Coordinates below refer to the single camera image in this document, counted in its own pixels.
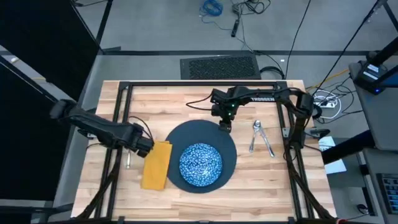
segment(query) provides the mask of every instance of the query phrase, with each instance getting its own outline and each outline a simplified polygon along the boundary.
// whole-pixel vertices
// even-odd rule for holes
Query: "white cable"
[[[327,94],[329,94],[329,95],[331,95],[331,96],[328,96],[328,97],[325,97],[325,96],[318,96],[318,95],[316,94],[317,92],[324,92],[324,93],[327,93]],[[341,100],[340,100],[335,94],[333,94],[332,92],[325,91],[325,90],[318,90],[318,91],[315,92],[313,98],[314,98],[314,100],[334,101],[336,104],[339,104],[338,111],[337,111],[337,113],[336,113],[335,115],[333,115],[333,116],[331,116],[331,117],[320,116],[321,118],[333,119],[333,118],[337,117],[338,114],[340,114],[340,111],[341,111]]]

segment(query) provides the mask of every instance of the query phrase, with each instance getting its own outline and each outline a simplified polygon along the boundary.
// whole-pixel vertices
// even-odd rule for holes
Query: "white paper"
[[[321,151],[328,150],[329,148],[331,148],[332,146],[335,146],[335,145],[336,144],[331,136],[327,136],[327,137],[323,137],[323,138],[319,139],[319,149]],[[326,174],[334,174],[334,173],[338,173],[338,172],[345,172],[345,171],[347,171],[347,168],[344,165],[344,162],[341,159],[339,159],[335,162],[325,165],[325,170],[326,170]]]

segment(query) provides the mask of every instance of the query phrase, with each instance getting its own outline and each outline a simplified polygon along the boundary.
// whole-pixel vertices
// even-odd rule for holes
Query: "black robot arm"
[[[139,124],[108,121],[81,109],[72,100],[58,101],[50,117],[73,124],[80,132],[96,135],[100,143],[111,149],[126,147],[146,157],[154,145],[152,139],[142,137],[144,128]]]
[[[290,96],[297,96],[296,104],[290,100]],[[225,93],[213,89],[210,101],[214,103],[211,107],[212,116],[220,116],[220,129],[231,132],[231,121],[239,106],[244,106],[250,102],[278,102],[291,111],[295,117],[295,125],[290,131],[290,145],[303,148],[305,133],[304,128],[308,119],[311,118],[313,110],[313,98],[310,94],[298,88],[285,88],[281,90],[250,90],[245,86],[229,88]]]

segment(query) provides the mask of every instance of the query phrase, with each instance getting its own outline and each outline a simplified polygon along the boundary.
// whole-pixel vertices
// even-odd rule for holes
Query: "black floor mat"
[[[182,80],[260,80],[255,55],[232,55],[180,60]]]

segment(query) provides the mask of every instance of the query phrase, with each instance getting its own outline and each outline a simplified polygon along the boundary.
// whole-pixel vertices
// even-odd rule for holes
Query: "black curtain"
[[[70,0],[1,0],[0,45],[75,100],[100,49]]]
[[[57,100],[0,57],[0,198],[53,201],[70,126],[50,119]]]

